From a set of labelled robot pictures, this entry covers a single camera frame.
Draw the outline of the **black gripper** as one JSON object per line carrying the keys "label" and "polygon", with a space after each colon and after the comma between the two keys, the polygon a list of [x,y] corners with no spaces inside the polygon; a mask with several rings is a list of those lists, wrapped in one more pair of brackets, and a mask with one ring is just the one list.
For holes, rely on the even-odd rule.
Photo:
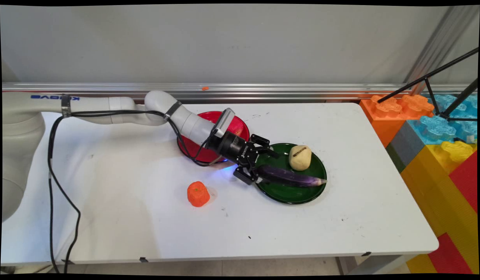
{"label": "black gripper", "polygon": [[270,140],[256,134],[250,135],[247,141],[227,131],[222,137],[213,135],[208,140],[206,148],[216,152],[220,157],[237,164],[238,166],[235,168],[233,175],[249,186],[263,181],[261,177],[249,171],[255,167],[259,154],[267,154],[272,158],[280,157],[272,149]]}

